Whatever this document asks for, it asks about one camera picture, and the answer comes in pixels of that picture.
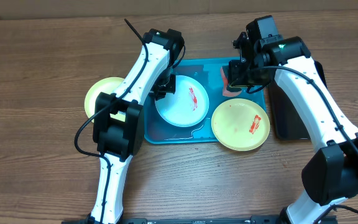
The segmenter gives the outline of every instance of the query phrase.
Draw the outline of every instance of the wooden tabletop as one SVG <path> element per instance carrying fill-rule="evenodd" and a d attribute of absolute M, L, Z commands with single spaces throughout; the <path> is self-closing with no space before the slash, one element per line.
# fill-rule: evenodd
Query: wooden tabletop
<path fill-rule="evenodd" d="M 182 32 L 185 58 L 235 57 L 231 41 L 269 14 L 128 17 L 150 28 Z M 275 12 L 284 37 L 300 36 L 325 70 L 329 91 L 358 127 L 358 11 Z M 125 77 L 140 42 L 123 17 L 0 21 L 0 223 L 60 223 L 93 208 L 99 161 L 76 151 L 89 88 Z M 267 98 L 267 111 L 270 105 Z M 95 151 L 91 128 L 80 145 Z M 278 214 L 303 185 L 313 156 L 309 141 L 270 136 L 257 151 L 220 143 L 155 146 L 144 141 L 125 186 L 124 216 L 224 218 Z M 346 205 L 358 209 L 358 196 Z M 340 223 L 358 215 L 336 213 Z"/>

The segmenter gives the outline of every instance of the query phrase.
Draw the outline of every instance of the red marking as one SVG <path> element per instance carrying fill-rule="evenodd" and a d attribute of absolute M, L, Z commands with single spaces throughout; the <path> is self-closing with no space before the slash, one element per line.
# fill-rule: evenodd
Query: red marking
<path fill-rule="evenodd" d="M 259 128 L 259 121 L 262 118 L 258 115 L 255 115 L 254 122 L 252 122 L 251 128 L 249 129 L 249 132 L 254 134 L 256 130 Z"/>
<path fill-rule="evenodd" d="M 197 97 L 194 95 L 194 91 L 192 87 L 190 87 L 189 90 L 190 90 L 191 99 L 193 100 L 193 111 L 195 111 L 197 108 Z"/>

